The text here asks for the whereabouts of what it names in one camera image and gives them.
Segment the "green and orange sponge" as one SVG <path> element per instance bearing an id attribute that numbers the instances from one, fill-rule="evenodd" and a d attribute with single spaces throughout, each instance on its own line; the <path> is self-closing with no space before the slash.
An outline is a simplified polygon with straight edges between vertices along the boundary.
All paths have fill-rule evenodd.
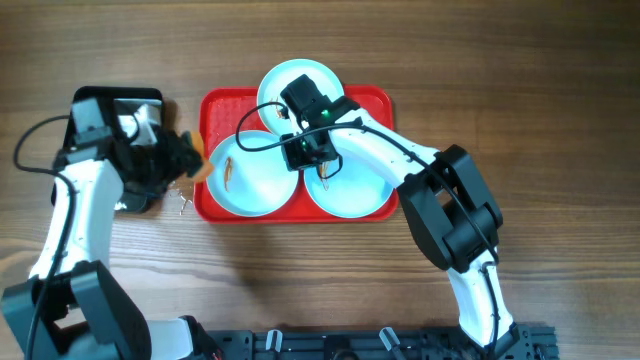
<path id="1" fill-rule="evenodd" d="M 181 135 L 181 139 L 188 146 L 187 177 L 194 183 L 204 182 L 213 172 L 214 165 L 206 158 L 201 134 L 198 131 L 187 131 Z"/>

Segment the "light blue plate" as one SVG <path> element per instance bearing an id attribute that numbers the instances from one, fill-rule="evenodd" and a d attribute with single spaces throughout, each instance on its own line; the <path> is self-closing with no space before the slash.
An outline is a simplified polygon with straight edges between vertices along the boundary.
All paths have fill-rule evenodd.
<path id="1" fill-rule="evenodd" d="M 342 83 L 330 68 L 311 59 L 293 59 L 278 64 L 266 74 L 258 88 L 257 104 L 283 103 L 281 91 L 301 75 L 307 75 L 330 100 L 345 94 Z M 285 119 L 281 107 L 271 105 L 259 109 L 258 114 L 265 127 L 277 136 L 301 132 L 292 111 Z"/>
<path id="2" fill-rule="evenodd" d="M 394 188 L 363 162 L 344 155 L 303 172 L 305 188 L 312 201 L 330 215 L 354 219 L 373 214 L 391 197 Z"/>
<path id="3" fill-rule="evenodd" d="M 277 141 L 270 132 L 246 130 L 216 146 L 209 158 L 214 171 L 206 185 L 218 205 L 237 216 L 260 217 L 292 198 L 299 173 L 287 168 L 281 149 L 254 150 Z"/>

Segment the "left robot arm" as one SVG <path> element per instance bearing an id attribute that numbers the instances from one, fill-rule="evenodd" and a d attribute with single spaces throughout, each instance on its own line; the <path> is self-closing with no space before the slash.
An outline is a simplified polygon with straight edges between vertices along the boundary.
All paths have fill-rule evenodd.
<path id="1" fill-rule="evenodd" d="M 219 350 L 191 316 L 148 321 L 108 268 L 115 205 L 127 183 L 163 193 L 182 174 L 212 171 L 196 132 L 159 130 L 155 143 L 112 135 L 58 153 L 56 201 L 45 247 L 1 309 L 28 359 L 210 359 Z"/>

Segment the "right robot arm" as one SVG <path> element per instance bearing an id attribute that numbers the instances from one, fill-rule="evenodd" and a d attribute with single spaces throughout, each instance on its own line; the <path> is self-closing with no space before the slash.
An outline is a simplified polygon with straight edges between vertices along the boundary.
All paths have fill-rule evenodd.
<path id="1" fill-rule="evenodd" d="M 323 110 L 304 130 L 281 135 L 279 145 L 295 170 L 348 155 L 395 188 L 416 245 L 448 274 L 462 332 L 488 356 L 507 352 L 516 323 L 497 274 L 503 216 L 463 148 L 419 145 L 362 108 Z"/>

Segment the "black water tray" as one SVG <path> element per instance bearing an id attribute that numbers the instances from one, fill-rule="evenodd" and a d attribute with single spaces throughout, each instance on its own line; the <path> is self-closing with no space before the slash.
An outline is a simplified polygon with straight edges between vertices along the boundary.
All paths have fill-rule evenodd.
<path id="1" fill-rule="evenodd" d="M 165 105 L 161 92 L 155 88 L 84 86 L 76 91 L 72 103 L 90 97 L 104 97 L 113 102 L 114 143 L 105 159 L 111 164 L 115 143 L 152 145 L 157 142 L 156 132 L 165 129 Z M 143 213 L 159 196 L 149 197 L 123 190 L 115 210 Z"/>

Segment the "red plastic tray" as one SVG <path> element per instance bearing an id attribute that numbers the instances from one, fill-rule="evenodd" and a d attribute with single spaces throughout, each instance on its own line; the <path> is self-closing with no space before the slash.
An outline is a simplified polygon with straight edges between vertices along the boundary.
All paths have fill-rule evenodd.
<path id="1" fill-rule="evenodd" d="M 345 94 L 358 102 L 380 124 L 395 128 L 393 102 L 387 93 L 375 85 L 346 85 Z M 199 131 L 208 154 L 223 140 L 233 135 L 241 117 L 257 105 L 256 87 L 216 88 L 203 99 L 200 109 Z M 193 202 L 200 217 L 213 224 L 295 224 L 343 223 L 313 201 L 300 180 L 292 198 L 280 209 L 261 217 L 242 217 L 220 206 L 211 196 L 208 186 L 195 186 Z"/>

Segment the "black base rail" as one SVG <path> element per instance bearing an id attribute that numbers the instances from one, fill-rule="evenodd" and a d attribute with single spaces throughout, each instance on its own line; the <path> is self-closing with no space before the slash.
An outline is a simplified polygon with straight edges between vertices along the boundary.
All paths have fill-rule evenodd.
<path id="1" fill-rule="evenodd" d="M 331 360 L 485 359 L 489 348 L 477 345 L 458 327 L 397 331 L 268 332 L 211 331 L 222 348 L 220 359 Z M 553 327 L 514 325 L 499 338 L 494 359 L 559 360 Z"/>

